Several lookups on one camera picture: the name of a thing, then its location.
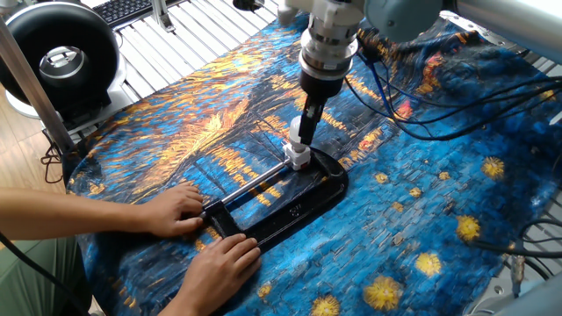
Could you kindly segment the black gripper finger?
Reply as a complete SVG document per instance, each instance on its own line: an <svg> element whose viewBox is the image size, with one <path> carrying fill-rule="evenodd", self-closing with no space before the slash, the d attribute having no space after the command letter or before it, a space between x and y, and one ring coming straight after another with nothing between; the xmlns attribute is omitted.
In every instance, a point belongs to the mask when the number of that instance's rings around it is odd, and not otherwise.
<svg viewBox="0 0 562 316"><path fill-rule="evenodd" d="M299 124L299 137L302 144L309 146L312 143L316 126L321 120L327 101L323 97L306 97Z"/></svg>

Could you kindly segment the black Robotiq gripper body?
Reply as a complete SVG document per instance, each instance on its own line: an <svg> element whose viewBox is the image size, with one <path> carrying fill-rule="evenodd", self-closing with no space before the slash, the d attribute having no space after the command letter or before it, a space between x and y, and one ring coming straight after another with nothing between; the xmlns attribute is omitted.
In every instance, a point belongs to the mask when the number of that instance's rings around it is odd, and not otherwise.
<svg viewBox="0 0 562 316"><path fill-rule="evenodd" d="M342 83L342 78L322 80L309 75L305 71L302 71L299 76L300 88L305 91L309 97L324 100L336 96L342 88Z"/></svg>

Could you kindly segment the person's left hand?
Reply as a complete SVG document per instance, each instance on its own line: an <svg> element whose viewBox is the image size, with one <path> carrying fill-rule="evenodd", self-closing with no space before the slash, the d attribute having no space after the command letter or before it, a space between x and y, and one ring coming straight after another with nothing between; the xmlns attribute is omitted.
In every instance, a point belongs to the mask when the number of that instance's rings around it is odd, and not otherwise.
<svg viewBox="0 0 562 316"><path fill-rule="evenodd" d="M192 233L203 225L202 203L196 187L179 184L138 207L139 229L163 238Z"/></svg>

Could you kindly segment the person's right hand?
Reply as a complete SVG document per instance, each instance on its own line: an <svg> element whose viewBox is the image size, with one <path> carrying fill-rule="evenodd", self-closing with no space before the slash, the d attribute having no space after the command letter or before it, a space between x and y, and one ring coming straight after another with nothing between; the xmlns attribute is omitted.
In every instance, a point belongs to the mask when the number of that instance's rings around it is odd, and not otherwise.
<svg viewBox="0 0 562 316"><path fill-rule="evenodd" d="M190 264L174 300L185 315L209 315L224 305L260 268L254 238L237 234L206 247Z"/></svg>

